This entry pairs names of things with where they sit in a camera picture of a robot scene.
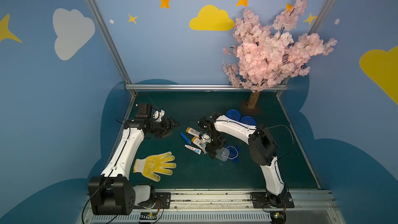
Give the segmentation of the blue container lid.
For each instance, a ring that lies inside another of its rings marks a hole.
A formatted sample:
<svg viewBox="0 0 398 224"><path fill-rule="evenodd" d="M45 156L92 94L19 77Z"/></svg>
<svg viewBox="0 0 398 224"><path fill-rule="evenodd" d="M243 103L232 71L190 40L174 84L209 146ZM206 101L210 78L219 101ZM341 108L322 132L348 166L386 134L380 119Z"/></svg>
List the blue container lid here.
<svg viewBox="0 0 398 224"><path fill-rule="evenodd" d="M226 147L226 149L229 151L228 159L233 161L233 162L235 162L235 163L238 163L239 162L238 156L239 156L239 152L240 152L240 147L235 147L235 146L229 145L229 146Z"/></svg>

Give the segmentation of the small white toothpaste tube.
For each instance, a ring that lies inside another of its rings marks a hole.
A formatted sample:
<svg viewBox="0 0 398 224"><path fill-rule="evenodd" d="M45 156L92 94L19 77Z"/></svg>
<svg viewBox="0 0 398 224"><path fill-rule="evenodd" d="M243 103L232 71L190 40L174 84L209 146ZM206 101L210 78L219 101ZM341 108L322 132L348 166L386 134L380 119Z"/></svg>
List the small white toothpaste tube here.
<svg viewBox="0 0 398 224"><path fill-rule="evenodd" d="M198 154L198 155L200 155L200 154L202 153L202 151L201 151L200 149L195 148L195 147L192 147L192 146L190 146L190 145L185 145L185 148L187 148L187 149L189 149L189 150L195 152L195 153Z"/></svg>

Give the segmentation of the blue travel toothbrush case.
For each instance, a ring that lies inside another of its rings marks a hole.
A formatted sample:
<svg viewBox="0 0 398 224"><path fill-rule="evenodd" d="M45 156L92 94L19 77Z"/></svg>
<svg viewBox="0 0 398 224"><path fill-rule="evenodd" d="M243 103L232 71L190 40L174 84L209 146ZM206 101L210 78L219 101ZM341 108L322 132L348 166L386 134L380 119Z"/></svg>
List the blue travel toothbrush case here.
<svg viewBox="0 0 398 224"><path fill-rule="evenodd" d="M180 136L185 140L188 145L191 145L191 140L187 138L182 132L180 132Z"/></svg>

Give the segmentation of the white orange-cap lotion bottle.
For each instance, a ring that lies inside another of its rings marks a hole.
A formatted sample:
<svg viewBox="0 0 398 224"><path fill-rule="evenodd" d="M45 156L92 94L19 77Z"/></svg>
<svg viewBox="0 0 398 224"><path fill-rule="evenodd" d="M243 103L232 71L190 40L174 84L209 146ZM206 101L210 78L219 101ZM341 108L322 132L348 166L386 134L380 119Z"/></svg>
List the white orange-cap lotion bottle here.
<svg viewBox="0 0 398 224"><path fill-rule="evenodd" d="M187 132L188 134L190 134L190 135L193 135L193 136L199 138L199 139L202 137L202 133L201 133L200 131L197 131L197 130L195 130L194 128L191 128L191 127L188 127L188 128L186 129L186 132Z"/></svg>

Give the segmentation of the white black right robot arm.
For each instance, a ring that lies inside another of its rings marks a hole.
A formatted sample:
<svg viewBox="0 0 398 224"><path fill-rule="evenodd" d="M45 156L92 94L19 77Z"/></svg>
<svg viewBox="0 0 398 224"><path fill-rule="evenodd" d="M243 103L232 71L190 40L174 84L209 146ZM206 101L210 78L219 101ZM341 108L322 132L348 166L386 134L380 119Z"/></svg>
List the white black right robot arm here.
<svg viewBox="0 0 398 224"><path fill-rule="evenodd" d="M277 208L294 207L279 171L277 145L268 128L243 124L220 114L201 118L198 126L209 136L205 150L213 159L227 144L223 133L247 144L250 157L260 166L266 182L266 204Z"/></svg>

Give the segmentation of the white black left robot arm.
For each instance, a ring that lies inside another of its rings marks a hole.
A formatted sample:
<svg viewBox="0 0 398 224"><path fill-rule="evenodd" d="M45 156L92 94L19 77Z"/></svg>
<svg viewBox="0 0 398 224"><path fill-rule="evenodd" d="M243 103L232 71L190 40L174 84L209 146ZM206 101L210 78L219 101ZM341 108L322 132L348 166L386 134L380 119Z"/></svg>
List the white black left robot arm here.
<svg viewBox="0 0 398 224"><path fill-rule="evenodd" d="M151 209L161 207L152 184L132 186L130 173L140 173L145 178L159 182L161 175L172 175L176 168L171 152L150 155L144 159L135 157L147 134L155 139L167 137L180 124L169 117L160 121L129 119L123 123L121 141L100 176L88 183L90 203L94 215L129 215L134 207Z"/></svg>

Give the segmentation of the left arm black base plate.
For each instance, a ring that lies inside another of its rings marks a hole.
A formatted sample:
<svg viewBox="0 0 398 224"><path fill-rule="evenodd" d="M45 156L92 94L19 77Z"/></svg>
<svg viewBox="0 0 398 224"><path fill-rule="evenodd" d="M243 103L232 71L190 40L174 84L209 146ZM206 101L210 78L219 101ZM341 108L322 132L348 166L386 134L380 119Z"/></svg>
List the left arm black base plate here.
<svg viewBox="0 0 398 224"><path fill-rule="evenodd" d="M155 197L150 198L149 202L142 202L133 206L134 209L169 209L171 204L170 192L156 192Z"/></svg>

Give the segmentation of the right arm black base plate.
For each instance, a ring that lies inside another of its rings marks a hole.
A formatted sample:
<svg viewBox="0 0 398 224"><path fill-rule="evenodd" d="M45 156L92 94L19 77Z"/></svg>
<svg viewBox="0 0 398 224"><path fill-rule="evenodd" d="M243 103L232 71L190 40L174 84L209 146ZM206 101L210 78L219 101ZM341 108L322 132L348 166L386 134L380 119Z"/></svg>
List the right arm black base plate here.
<svg viewBox="0 0 398 224"><path fill-rule="evenodd" d="M250 199L254 208L294 208L292 196L289 192L283 191L279 195L271 194L268 191L252 192Z"/></svg>

